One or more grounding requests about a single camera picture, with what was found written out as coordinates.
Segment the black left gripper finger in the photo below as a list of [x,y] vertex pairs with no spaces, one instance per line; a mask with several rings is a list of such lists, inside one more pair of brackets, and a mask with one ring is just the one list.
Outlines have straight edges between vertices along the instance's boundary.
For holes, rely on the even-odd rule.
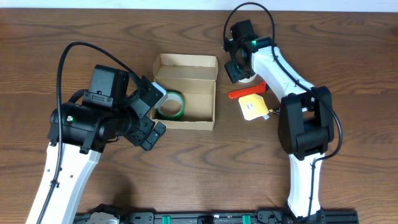
[[166,126],[160,121],[156,123],[153,130],[159,135],[162,136],[166,131]]
[[147,137],[140,143],[140,147],[145,151],[150,151],[162,135],[152,130]]

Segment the white masking tape roll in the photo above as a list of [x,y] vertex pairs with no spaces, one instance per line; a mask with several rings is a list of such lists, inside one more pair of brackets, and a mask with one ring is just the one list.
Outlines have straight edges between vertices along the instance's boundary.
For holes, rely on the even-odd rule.
[[252,81],[254,81],[256,79],[256,74],[254,74],[253,76],[249,77],[249,78],[243,78],[241,80],[239,80],[240,83],[250,83]]

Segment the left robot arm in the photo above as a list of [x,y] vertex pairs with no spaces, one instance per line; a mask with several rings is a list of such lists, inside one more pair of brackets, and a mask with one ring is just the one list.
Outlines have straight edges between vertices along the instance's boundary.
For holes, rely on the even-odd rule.
[[90,87],[76,92],[50,116],[44,174],[28,223],[72,223],[85,185],[105,146],[121,136],[150,151],[165,125],[147,117],[167,92],[146,77],[127,96],[132,74],[104,65],[93,71]]

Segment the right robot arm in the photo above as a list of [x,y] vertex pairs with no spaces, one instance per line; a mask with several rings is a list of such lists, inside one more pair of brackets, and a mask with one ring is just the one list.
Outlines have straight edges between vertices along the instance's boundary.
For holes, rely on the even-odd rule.
[[270,37],[255,34],[251,21],[237,22],[230,31],[224,49],[231,60],[224,67],[233,83],[259,75],[280,101],[278,137],[290,162],[287,205],[296,220],[308,218],[320,210],[321,158],[334,138],[331,93],[304,80]]

